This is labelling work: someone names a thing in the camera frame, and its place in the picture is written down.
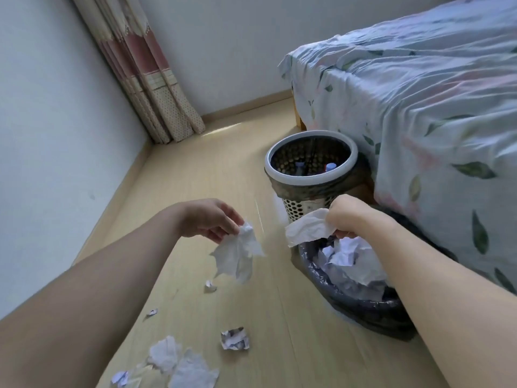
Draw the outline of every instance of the person's left hand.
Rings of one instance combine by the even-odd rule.
[[[182,212],[181,235],[203,235],[219,244],[228,234],[239,234],[244,219],[227,203],[219,199],[201,199],[178,203]]]

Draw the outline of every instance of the hand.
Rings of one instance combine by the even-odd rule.
[[[181,236],[203,235],[219,244],[228,234],[239,234],[244,219],[227,203],[218,199],[201,199],[178,203],[183,213]]]
[[[360,223],[375,212],[378,211],[355,197],[340,195],[330,205],[326,221],[338,228],[334,233],[336,237],[355,238]]]

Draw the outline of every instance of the white plastic rim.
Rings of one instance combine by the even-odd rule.
[[[332,170],[328,173],[308,175],[308,176],[295,176],[295,175],[283,174],[283,173],[273,169],[273,166],[271,166],[271,158],[273,157],[273,154],[275,152],[277,152],[277,150],[280,147],[282,147],[283,145],[290,143],[294,140],[298,140],[299,138],[311,137],[311,136],[328,136],[328,137],[334,137],[337,140],[341,140],[343,143],[345,143],[348,146],[348,148],[350,148],[350,156],[343,164],[339,165],[334,170]],[[345,136],[339,132],[316,130],[316,131],[295,133],[291,136],[281,139],[278,143],[276,143],[273,147],[271,147],[271,149],[267,152],[265,169],[266,169],[266,173],[275,181],[284,183],[286,185],[293,185],[293,186],[311,186],[311,185],[320,185],[322,183],[333,181],[336,178],[341,177],[342,175],[344,175],[344,174],[348,173],[350,170],[352,170],[352,168],[355,166],[356,162],[357,162],[357,144],[350,137]]]

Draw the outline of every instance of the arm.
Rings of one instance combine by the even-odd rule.
[[[327,221],[373,247],[452,388],[515,385],[517,297],[356,198],[339,196]]]
[[[0,321],[0,387],[95,387],[178,239],[243,223],[216,199],[178,203],[71,267]]]

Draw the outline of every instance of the person's right arm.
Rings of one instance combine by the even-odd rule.
[[[516,296],[351,196],[334,200],[327,221],[375,250],[452,388],[517,386]]]

